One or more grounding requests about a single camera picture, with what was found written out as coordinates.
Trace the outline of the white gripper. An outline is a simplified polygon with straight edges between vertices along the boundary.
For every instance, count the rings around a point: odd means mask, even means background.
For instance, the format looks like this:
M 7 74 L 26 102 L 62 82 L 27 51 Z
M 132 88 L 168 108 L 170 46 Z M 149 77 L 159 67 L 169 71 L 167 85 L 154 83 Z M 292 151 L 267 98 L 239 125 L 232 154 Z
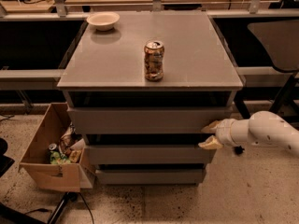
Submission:
M 198 146 L 205 150 L 221 149 L 223 145 L 236 147 L 248 140 L 249 121 L 247 119 L 224 119 L 215 120 L 205 126 L 202 133 L 216 133 L 211 135 L 205 142 Z

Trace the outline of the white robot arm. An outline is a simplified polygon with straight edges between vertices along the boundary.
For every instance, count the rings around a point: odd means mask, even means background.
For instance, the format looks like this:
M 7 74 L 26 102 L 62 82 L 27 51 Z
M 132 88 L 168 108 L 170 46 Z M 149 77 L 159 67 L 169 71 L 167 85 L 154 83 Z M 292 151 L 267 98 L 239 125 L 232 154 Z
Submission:
M 232 147 L 242 152 L 242 144 L 274 146 L 299 156 L 299 131 L 275 113 L 259 111 L 249 119 L 215 120 L 202 129 L 210 136 L 198 144 L 202 149 Z

